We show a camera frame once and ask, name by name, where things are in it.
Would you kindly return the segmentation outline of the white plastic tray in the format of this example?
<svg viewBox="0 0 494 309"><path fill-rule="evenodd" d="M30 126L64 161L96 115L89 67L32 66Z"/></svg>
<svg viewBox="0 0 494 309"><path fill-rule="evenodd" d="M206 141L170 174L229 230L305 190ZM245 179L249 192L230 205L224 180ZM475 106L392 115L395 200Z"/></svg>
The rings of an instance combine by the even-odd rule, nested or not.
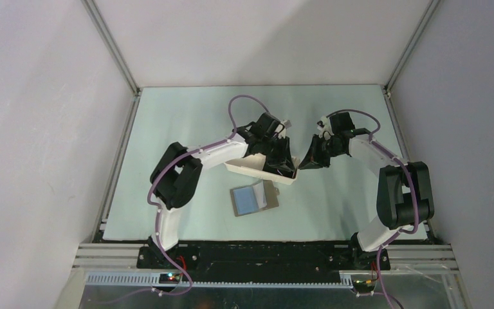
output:
<svg viewBox="0 0 494 309"><path fill-rule="evenodd" d="M264 155L255 154L247 156L246 158L229 160L225 162L224 165L230 172L262 180L270 180L284 185L291 185L297 179L297 171L294 179L277 176L276 174L264 171L265 161L266 157Z"/></svg>

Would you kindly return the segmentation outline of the beige card holder wallet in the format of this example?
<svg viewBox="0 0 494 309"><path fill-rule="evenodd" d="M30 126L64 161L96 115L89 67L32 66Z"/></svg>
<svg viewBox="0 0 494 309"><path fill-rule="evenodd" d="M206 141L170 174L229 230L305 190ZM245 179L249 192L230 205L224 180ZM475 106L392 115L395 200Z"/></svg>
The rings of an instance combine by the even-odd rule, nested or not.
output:
<svg viewBox="0 0 494 309"><path fill-rule="evenodd" d="M234 216L241 217L277 208L279 194L270 180L260 180L251 185L230 189Z"/></svg>

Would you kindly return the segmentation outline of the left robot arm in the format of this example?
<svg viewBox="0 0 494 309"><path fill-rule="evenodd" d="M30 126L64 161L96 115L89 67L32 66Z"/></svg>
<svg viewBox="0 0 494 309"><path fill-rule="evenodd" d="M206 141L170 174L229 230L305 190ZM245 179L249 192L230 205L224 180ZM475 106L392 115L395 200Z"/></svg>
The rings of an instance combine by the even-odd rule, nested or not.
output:
<svg viewBox="0 0 494 309"><path fill-rule="evenodd" d="M225 165L233 173L290 185L297 175L286 135L290 123L268 112L255 122L234 126L230 136L206 146L168 146L149 181L147 203L156 207L152 258L162 268L178 259L178 229L182 208L194 197L203 171Z"/></svg>

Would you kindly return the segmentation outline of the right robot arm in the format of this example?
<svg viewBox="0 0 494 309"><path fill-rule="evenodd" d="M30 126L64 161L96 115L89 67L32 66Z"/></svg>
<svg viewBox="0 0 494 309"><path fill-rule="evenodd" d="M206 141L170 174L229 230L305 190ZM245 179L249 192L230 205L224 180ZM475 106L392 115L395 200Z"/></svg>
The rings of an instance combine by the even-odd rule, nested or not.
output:
<svg viewBox="0 0 494 309"><path fill-rule="evenodd" d="M428 166L393 153L376 140L375 131L357 128L352 112L338 110L318 121L318 133L298 168L328 168L332 158L347 155L365 164L378 179L377 215L352 236L348 252L349 263L364 269L374 261L374 252L381 252L402 234L415 234L432 218L434 202Z"/></svg>

